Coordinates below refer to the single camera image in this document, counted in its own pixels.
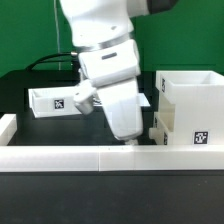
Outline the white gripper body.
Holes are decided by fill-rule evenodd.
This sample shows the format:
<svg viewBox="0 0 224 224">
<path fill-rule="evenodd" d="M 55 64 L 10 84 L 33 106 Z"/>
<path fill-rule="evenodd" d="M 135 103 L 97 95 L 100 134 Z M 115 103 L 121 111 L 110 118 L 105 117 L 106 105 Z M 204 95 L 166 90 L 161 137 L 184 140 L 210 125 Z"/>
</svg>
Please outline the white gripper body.
<svg viewBox="0 0 224 224">
<path fill-rule="evenodd" d="M 114 137 L 128 141 L 143 132 L 138 84 L 135 78 L 97 90 Z"/>
</svg>

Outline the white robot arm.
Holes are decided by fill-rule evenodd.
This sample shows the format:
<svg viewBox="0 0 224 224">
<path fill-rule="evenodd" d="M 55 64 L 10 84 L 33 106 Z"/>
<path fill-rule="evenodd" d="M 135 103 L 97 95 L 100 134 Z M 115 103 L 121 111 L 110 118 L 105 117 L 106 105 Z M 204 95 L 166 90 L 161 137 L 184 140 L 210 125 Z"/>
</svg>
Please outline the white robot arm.
<svg viewBox="0 0 224 224">
<path fill-rule="evenodd" d="M 129 141 L 143 131 L 137 76 L 141 74 L 131 19 L 172 9 L 178 0 L 60 0 L 72 32 L 84 79 L 75 86 L 74 104 L 93 110 L 97 96 L 110 129 Z"/>
</svg>

